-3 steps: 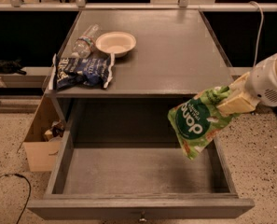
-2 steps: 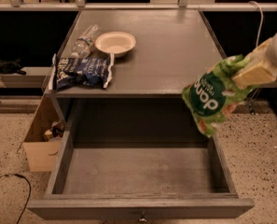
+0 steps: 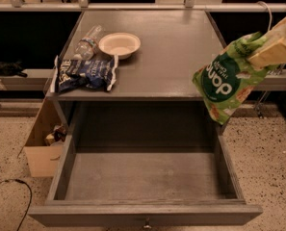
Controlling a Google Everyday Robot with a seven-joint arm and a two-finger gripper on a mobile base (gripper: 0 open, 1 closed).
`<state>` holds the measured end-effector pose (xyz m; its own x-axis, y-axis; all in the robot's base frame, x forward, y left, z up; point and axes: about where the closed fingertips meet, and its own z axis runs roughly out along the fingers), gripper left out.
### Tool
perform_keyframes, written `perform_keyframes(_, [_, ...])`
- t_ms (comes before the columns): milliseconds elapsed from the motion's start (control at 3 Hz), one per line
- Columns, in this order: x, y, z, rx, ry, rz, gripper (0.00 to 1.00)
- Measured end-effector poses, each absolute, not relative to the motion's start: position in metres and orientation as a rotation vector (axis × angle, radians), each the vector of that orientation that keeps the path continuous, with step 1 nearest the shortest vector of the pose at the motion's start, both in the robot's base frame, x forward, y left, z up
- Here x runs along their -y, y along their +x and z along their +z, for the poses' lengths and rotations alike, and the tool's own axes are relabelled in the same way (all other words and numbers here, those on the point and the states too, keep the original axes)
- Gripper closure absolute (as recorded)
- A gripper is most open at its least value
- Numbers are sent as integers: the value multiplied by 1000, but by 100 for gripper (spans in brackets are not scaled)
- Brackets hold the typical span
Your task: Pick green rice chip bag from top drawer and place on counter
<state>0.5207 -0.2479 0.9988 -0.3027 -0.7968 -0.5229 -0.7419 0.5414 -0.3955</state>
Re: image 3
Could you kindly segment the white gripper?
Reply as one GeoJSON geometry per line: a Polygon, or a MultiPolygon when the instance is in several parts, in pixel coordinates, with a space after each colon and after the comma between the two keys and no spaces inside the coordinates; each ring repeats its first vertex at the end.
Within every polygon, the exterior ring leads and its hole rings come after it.
{"type": "Polygon", "coordinates": [[[286,17],[265,34],[266,42],[247,60],[255,69],[268,65],[286,64],[286,17]]]}

